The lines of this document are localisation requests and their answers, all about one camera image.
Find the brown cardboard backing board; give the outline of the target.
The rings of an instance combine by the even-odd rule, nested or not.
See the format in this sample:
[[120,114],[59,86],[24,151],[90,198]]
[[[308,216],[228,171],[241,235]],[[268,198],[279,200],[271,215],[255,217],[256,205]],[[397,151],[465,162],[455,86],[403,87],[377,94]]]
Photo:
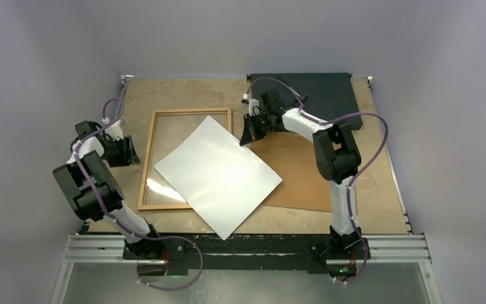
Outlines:
[[282,179],[265,206],[332,211],[330,187],[317,169],[311,142],[290,133],[269,133],[248,147]]

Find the brown wooden picture frame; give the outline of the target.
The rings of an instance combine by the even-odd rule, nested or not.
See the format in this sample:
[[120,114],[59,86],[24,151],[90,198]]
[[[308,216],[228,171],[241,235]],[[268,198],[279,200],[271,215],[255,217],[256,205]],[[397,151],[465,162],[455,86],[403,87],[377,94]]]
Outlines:
[[149,126],[149,134],[146,144],[146,155],[143,162],[143,172],[140,182],[139,198],[137,202],[137,209],[140,212],[157,212],[157,211],[174,211],[174,210],[191,210],[192,207],[183,201],[180,204],[147,204],[147,185],[148,176],[151,171],[151,163],[153,159],[154,142],[156,136],[156,127],[158,118],[162,116],[187,116],[187,115],[226,115],[227,130],[232,133],[232,109],[224,108],[189,108],[189,109],[170,109],[170,110],[156,110],[151,116],[151,123]]

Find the glossy plant photo print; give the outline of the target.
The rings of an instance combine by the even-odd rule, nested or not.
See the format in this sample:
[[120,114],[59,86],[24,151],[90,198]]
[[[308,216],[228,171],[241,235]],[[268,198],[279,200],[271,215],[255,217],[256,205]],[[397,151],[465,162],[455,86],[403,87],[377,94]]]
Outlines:
[[154,168],[224,241],[282,182],[211,116]]

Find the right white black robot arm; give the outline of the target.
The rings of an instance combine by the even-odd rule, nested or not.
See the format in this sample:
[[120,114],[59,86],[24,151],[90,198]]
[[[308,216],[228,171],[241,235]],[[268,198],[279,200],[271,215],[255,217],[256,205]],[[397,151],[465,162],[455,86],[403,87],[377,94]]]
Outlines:
[[306,113],[300,106],[287,108],[283,101],[270,98],[263,106],[243,94],[247,106],[240,146],[263,139],[272,132],[294,132],[313,144],[320,175],[328,182],[333,218],[328,249],[344,258],[363,242],[356,215],[352,179],[359,172],[361,155],[350,130]]

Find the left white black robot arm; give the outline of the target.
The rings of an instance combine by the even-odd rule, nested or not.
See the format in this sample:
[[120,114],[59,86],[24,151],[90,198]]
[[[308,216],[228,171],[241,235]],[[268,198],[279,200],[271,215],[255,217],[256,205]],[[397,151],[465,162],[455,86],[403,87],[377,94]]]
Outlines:
[[164,249],[156,229],[124,204],[125,195],[111,167],[140,163],[130,136],[118,124],[107,130],[97,122],[76,124],[70,159],[53,176],[75,215],[104,222],[125,238],[125,248],[138,258],[155,259]]

